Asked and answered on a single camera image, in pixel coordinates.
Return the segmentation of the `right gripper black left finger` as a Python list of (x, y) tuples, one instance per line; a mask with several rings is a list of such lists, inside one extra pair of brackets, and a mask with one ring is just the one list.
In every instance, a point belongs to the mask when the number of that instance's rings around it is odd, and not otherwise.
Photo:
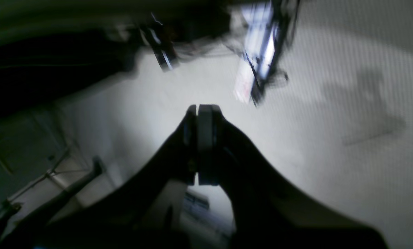
[[(192, 183), (194, 175), (188, 170), (188, 162), (195, 149), (195, 124), (196, 106), (191, 105), (176, 130), (137, 174), (94, 205), (65, 218), (59, 223), (62, 230), (89, 225), (90, 222), (132, 210), (135, 211), (134, 218), (137, 219), (142, 216), (170, 179), (180, 178)], [(91, 173), (24, 218), (18, 227), (0, 240), (0, 249), (34, 248), (35, 240), (47, 232), (47, 223), (53, 216), (101, 173), (101, 161), (95, 158)]]

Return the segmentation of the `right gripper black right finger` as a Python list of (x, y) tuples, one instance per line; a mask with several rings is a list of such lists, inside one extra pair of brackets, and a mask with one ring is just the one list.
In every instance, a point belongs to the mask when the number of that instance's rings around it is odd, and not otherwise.
[(343, 216), (286, 180), (217, 105), (197, 114), (200, 185), (220, 186), (230, 199), (232, 249), (386, 249), (372, 227)]

